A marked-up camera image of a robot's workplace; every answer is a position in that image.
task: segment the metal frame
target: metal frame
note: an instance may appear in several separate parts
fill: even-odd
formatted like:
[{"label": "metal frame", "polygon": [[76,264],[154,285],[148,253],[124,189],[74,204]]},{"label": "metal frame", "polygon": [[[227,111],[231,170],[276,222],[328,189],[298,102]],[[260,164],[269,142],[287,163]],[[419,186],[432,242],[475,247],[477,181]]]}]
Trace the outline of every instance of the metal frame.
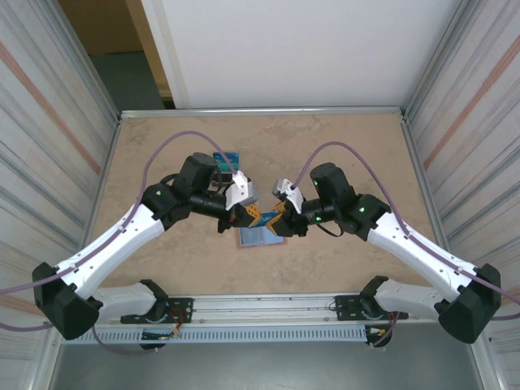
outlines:
[{"label": "metal frame", "polygon": [[[410,134],[409,125],[403,119],[401,115],[401,110],[398,107],[293,107],[288,109],[280,109],[280,108],[264,108],[264,109],[222,109],[222,110],[161,110],[161,111],[124,111],[122,114],[122,119],[128,118],[175,118],[175,117],[201,117],[201,116],[242,116],[242,115],[347,115],[347,114],[398,114],[401,119],[401,128],[403,130],[404,137],[406,139],[406,144],[408,146],[410,158],[412,160],[412,165],[414,166],[415,174],[418,179],[419,188],[423,195],[424,201],[426,203],[428,215],[431,220],[432,227],[434,229],[435,238],[437,242],[443,248],[449,250],[449,244],[445,238],[445,234],[442,228],[442,224],[440,223],[439,214],[436,211],[433,199],[431,197],[430,190],[427,184],[427,178],[424,173],[422,164],[418,158],[417,150],[415,148],[415,144]],[[102,179],[99,184],[99,190],[96,196],[96,200],[93,205],[93,213],[91,218],[89,219],[89,225],[87,227],[84,243],[88,243],[90,236],[92,234],[93,222],[95,220],[95,215],[99,209],[99,203],[101,201],[102,192],[106,184],[106,177],[108,171],[110,169],[110,164],[115,152],[115,145],[117,143],[117,139],[120,132],[119,125],[114,140],[112,141],[112,145],[110,146],[109,155],[106,160],[106,165],[103,168]],[[190,324],[190,327],[214,327],[218,325],[222,327],[224,324],[227,326],[251,326],[253,323],[262,325],[273,325],[275,322],[277,325],[285,325],[285,326],[293,326],[295,324],[306,326],[323,326],[328,324],[338,323],[334,316],[324,316],[323,311],[320,310],[305,310],[307,313],[303,315],[301,318],[297,318],[299,314],[295,314],[298,310],[297,305],[298,301],[301,299],[311,298],[315,299],[315,302],[319,303],[320,307],[323,308],[323,300],[327,300],[329,303],[332,302],[332,297],[337,294],[332,293],[324,293],[324,294],[275,294],[275,295],[242,295],[242,296],[200,296],[195,297],[199,299],[201,302],[204,300],[213,301],[214,310],[211,313],[210,311],[206,311],[204,313],[197,313],[194,315],[193,320],[195,323]],[[259,307],[265,305],[266,302],[271,301],[271,306],[269,310],[266,310],[266,307]],[[227,309],[223,309],[223,307],[230,305],[230,302],[233,302],[233,307],[228,307]],[[245,307],[249,307],[249,313],[245,314]],[[241,318],[236,318],[233,320],[229,318],[234,314],[223,314],[223,313],[240,313]],[[292,312],[296,316],[296,318],[287,317],[288,313]],[[286,316],[285,321],[280,321],[280,316]],[[424,320],[416,317],[412,317],[407,320],[409,323],[421,323],[421,322],[430,322],[429,320]],[[122,326],[120,323],[107,323],[100,324],[100,330],[103,329],[120,329],[120,328],[143,328],[142,325],[127,325]],[[164,328],[164,325],[149,325],[150,328]],[[47,389],[50,383],[50,378],[53,373],[54,364],[56,362],[56,358],[58,356],[59,346],[62,342],[61,336],[57,333],[57,331],[49,331],[45,348],[42,353],[41,364],[37,371],[36,378],[34,380],[35,386],[32,388],[36,389]],[[481,336],[476,344],[472,347],[476,364],[479,368],[479,372],[484,383],[486,390],[494,390],[501,389],[505,390],[503,384],[505,383],[503,374],[501,375],[500,366],[496,364],[496,355],[494,351],[490,349],[490,344],[487,342],[486,336]]]},{"label": "metal frame", "polygon": [[124,110],[121,119],[128,118],[185,118],[200,116],[261,116],[261,115],[347,115],[400,114],[398,106],[351,107],[267,107],[267,108],[204,108],[197,110]]},{"label": "metal frame", "polygon": [[[177,336],[164,342],[198,343],[209,338],[213,340],[211,342],[258,342],[260,340],[365,342],[365,325],[388,324],[387,320],[338,321],[337,314],[332,309],[335,297],[338,295],[354,297],[357,293],[180,296],[193,298],[191,323],[182,326],[187,336]],[[403,323],[430,322],[429,319],[413,315],[403,320]],[[165,323],[123,325],[110,321],[100,323],[96,328],[98,334],[106,335],[108,344],[143,344],[140,336],[142,331],[169,334],[174,326],[175,324]],[[363,337],[354,336],[353,330],[361,329]],[[222,333],[227,333],[227,336],[219,336]],[[76,340],[65,340],[63,343],[85,345],[96,344],[96,341],[88,332]]]}]

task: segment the beige tabletop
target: beige tabletop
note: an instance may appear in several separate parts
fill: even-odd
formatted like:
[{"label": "beige tabletop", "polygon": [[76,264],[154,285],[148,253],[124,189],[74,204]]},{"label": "beige tabletop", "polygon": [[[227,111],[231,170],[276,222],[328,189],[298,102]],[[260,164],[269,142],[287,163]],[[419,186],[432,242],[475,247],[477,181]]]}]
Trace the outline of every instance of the beige tabletop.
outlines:
[{"label": "beige tabletop", "polygon": [[[326,141],[354,147],[373,167],[403,218],[432,238],[430,223],[396,115],[280,115],[211,118],[126,119],[102,196],[93,238],[117,221],[135,201],[143,166],[170,135],[197,130],[224,150],[240,153],[240,169],[258,187],[262,211],[277,200],[273,183],[294,181],[309,155]],[[173,141],[158,156],[148,184],[179,171],[193,152],[212,154],[195,136]],[[347,150],[332,146],[314,160],[341,167],[358,193],[383,198],[364,167]],[[300,189],[315,197],[309,176]],[[334,223],[327,224],[331,230]],[[310,227],[307,237],[285,245],[238,249],[236,232],[217,233],[217,221],[197,214],[174,225],[118,267],[103,286],[152,279],[170,294],[329,293],[359,291],[375,275],[402,283],[425,281],[391,254],[356,236],[327,236]]]}]

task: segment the striped wall panel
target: striped wall panel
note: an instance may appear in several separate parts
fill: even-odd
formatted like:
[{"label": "striped wall panel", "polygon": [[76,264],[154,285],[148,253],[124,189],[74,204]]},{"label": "striped wall panel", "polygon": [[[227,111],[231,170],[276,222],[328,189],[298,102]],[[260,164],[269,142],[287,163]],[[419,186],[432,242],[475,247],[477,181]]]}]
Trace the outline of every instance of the striped wall panel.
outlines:
[{"label": "striped wall panel", "polygon": [[[118,123],[54,0],[0,2],[0,286],[78,250]],[[0,321],[41,324],[32,291]],[[0,331],[0,388],[27,388],[43,332]]]},{"label": "striped wall panel", "polygon": [[[457,256],[497,267],[520,296],[520,2],[469,2],[435,79],[408,107],[444,230]],[[503,300],[502,314],[520,311]],[[520,320],[488,330],[520,388]]]}]

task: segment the floor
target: floor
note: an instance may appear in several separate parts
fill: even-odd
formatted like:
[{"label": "floor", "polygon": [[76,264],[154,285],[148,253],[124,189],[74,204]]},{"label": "floor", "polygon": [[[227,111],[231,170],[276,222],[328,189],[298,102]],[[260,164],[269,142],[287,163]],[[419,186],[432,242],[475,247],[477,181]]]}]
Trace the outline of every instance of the floor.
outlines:
[{"label": "floor", "polygon": [[436,324],[399,325],[384,351],[349,342],[178,344],[121,356],[64,345],[50,389],[483,389],[468,345]]},{"label": "floor", "polygon": [[144,52],[91,55],[90,60],[119,111],[164,109]]},{"label": "floor", "polygon": [[[241,169],[258,187],[261,210],[270,210],[277,202],[271,188],[278,178],[295,180],[320,144],[344,141],[368,160],[394,196],[404,219],[432,238],[396,115],[126,119],[93,237],[130,208],[149,156],[166,138],[182,130],[204,132],[224,150],[240,153]],[[196,151],[213,153],[210,144],[194,136],[175,140],[152,165],[148,184],[177,172],[185,158]],[[375,182],[346,150],[327,148],[314,164],[328,161],[344,169],[356,191],[382,198]],[[300,188],[308,198],[316,196],[310,180],[303,180]],[[216,220],[192,214],[139,249],[110,274],[103,286],[152,279],[169,294],[334,293],[360,291],[375,275],[402,283],[426,283],[392,255],[356,236],[334,238],[311,228],[307,237],[291,238],[285,245],[238,249],[235,231],[220,235]]]}]

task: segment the aluminum frame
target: aluminum frame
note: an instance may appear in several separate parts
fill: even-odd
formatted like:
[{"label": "aluminum frame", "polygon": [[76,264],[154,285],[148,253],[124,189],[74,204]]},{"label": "aluminum frame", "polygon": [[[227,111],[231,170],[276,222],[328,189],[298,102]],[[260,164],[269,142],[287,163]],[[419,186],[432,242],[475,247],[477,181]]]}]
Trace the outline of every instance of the aluminum frame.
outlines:
[{"label": "aluminum frame", "polygon": [[267,107],[267,108],[204,108],[181,110],[124,110],[121,119],[129,118],[185,118],[200,116],[260,116],[260,115],[347,115],[400,114],[398,106],[352,107]]},{"label": "aluminum frame", "polygon": [[[185,296],[194,299],[192,322],[186,327],[245,326],[319,326],[338,323],[332,309],[338,295],[357,296],[357,292],[301,294],[241,294]],[[408,322],[430,322],[410,315]],[[356,325],[388,323],[385,320],[348,321]],[[113,322],[108,327],[121,327]],[[164,327],[164,324],[150,324]]]},{"label": "aluminum frame", "polygon": [[[143,337],[144,331],[162,336],[164,344],[218,344],[218,343],[266,343],[288,341],[336,341],[367,342],[364,325],[336,324],[309,327],[293,325],[287,327],[183,327],[182,331],[170,335],[175,327],[150,330],[147,328],[97,329],[99,338],[105,344],[130,343],[157,344],[157,340]],[[87,332],[75,340],[63,342],[65,345],[95,345],[92,332]]]}]

